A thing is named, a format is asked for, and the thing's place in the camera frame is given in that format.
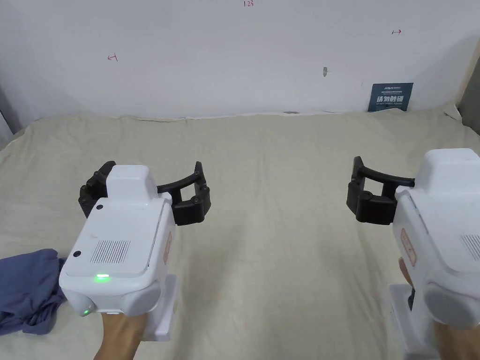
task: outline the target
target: bed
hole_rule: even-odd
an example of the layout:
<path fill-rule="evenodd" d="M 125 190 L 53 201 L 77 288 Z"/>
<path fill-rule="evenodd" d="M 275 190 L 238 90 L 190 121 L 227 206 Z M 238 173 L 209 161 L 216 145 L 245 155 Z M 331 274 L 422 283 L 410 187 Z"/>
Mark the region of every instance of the bed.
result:
<path fill-rule="evenodd" d="M 173 339 L 136 359 L 397 359 L 384 305 L 403 282 L 390 227 L 345 205 L 353 157 L 415 176 L 426 151 L 480 138 L 453 104 L 404 113 L 159 120 L 41 119 L 0 152 L 0 257 L 56 249 L 84 223 L 80 186 L 108 160 L 145 164 L 158 184 L 203 163 L 212 207 L 180 228 L 170 271 L 181 279 Z M 366 189 L 376 190 L 367 183 Z M 64 304 L 46 336 L 0 337 L 0 358 L 92 359 L 100 316 Z"/>

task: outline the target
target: blue sign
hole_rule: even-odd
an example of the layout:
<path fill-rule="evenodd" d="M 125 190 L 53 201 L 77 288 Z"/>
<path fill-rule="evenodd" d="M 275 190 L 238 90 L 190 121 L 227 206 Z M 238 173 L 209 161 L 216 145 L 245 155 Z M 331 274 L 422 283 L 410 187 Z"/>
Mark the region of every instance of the blue sign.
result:
<path fill-rule="evenodd" d="M 368 111 L 397 108 L 407 111 L 413 83 L 373 84 Z"/>

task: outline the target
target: white plastic casing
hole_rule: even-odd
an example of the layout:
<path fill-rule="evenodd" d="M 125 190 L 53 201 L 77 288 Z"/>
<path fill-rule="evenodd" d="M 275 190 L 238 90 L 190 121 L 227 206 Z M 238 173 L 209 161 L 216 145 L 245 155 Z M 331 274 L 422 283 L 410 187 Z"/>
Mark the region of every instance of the white plastic casing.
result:
<path fill-rule="evenodd" d="M 81 316 L 151 312 L 146 339 L 168 340 L 152 334 L 163 321 L 164 308 L 173 313 L 178 287 L 176 276 L 167 276 L 176 230 L 171 197 L 157 194 L 149 169 L 141 165 L 114 166 L 107 192 L 86 220 L 62 268 L 60 286 Z M 172 317 L 167 316 L 168 326 Z"/>
<path fill-rule="evenodd" d="M 416 294 L 410 311 L 409 291 L 391 288 L 394 312 L 407 352 L 432 356 L 434 320 L 480 323 L 480 158 L 470 149 L 431 150 L 415 187 L 399 187 L 396 199 L 393 232 Z"/>

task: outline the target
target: white wall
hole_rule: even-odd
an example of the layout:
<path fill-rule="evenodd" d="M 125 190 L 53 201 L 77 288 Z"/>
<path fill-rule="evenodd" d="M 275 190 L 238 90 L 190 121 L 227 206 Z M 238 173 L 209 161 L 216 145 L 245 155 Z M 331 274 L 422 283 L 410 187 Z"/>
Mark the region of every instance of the white wall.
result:
<path fill-rule="evenodd" d="M 12 131 L 0 113 L 0 150 L 3 149 L 13 138 Z"/>
<path fill-rule="evenodd" d="M 365 111 L 388 82 L 429 108 L 455 99 L 480 34 L 478 0 L 253 1 L 0 0 L 7 120 Z"/>

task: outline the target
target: orange label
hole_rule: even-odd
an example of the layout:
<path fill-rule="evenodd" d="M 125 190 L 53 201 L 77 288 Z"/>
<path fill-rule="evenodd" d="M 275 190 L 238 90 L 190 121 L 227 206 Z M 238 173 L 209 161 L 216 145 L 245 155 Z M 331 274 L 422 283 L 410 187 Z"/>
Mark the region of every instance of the orange label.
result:
<path fill-rule="evenodd" d="M 168 233 L 168 240 L 165 246 L 165 252 L 163 253 L 163 262 L 167 265 L 168 253 L 170 252 L 170 244 L 172 243 L 172 233 Z"/>
<path fill-rule="evenodd" d="M 412 266 L 415 266 L 415 264 L 417 263 L 417 254 L 415 253 L 415 249 L 413 248 L 405 229 L 402 229 L 400 239 L 402 240 L 402 244 L 405 248 L 405 251 L 407 252 L 408 258 L 410 259 L 410 263 L 412 264 Z"/>

